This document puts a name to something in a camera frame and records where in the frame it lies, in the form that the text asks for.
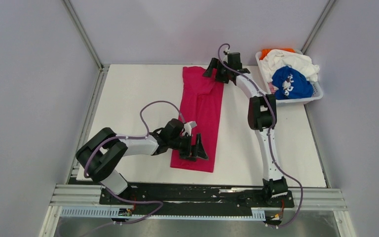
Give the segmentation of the pink t-shirt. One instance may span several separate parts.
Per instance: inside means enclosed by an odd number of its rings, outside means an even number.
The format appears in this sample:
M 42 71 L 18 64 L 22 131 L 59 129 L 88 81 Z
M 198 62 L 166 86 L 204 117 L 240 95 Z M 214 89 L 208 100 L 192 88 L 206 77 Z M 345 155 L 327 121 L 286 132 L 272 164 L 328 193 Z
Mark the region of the pink t-shirt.
M 183 94 L 180 111 L 186 121 L 195 121 L 193 132 L 201 134 L 207 160 L 181 159 L 178 151 L 172 152 L 170 167 L 194 171 L 214 171 L 224 84 L 215 81 L 216 70 L 211 77 L 204 77 L 206 70 L 199 66 L 183 67 Z

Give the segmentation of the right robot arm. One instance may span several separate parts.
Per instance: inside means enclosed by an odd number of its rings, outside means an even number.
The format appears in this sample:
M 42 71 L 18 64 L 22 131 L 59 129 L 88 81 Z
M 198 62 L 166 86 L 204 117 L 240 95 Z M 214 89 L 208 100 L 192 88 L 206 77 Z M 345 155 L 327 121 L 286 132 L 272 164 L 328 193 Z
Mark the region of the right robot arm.
M 250 71 L 243 68 L 240 53 L 226 55 L 229 56 L 226 62 L 212 58 L 203 76 L 211 77 L 215 69 L 215 81 L 233 82 L 249 99 L 247 121 L 257 137 L 264 168 L 262 199 L 266 205 L 275 206 L 289 194 L 286 178 L 277 167 L 277 154 L 272 150 L 275 145 L 276 99 L 274 95 L 266 94 L 253 80 Z

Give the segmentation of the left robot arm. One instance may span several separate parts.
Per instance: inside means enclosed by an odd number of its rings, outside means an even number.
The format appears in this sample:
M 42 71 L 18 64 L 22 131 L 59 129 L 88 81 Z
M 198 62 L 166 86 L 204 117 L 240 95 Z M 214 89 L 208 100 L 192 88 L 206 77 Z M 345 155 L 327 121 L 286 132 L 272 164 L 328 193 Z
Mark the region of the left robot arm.
M 132 192 L 126 179 L 115 170 L 120 160 L 124 156 L 156 156 L 169 149 L 177 151 L 183 160 L 208 160 L 201 135 L 191 132 L 195 127 L 195 121 L 182 122 L 176 118 L 146 136 L 120 135 L 105 127 L 79 148 L 75 158 L 86 177 L 110 189 L 113 198 L 125 204 L 130 201 Z

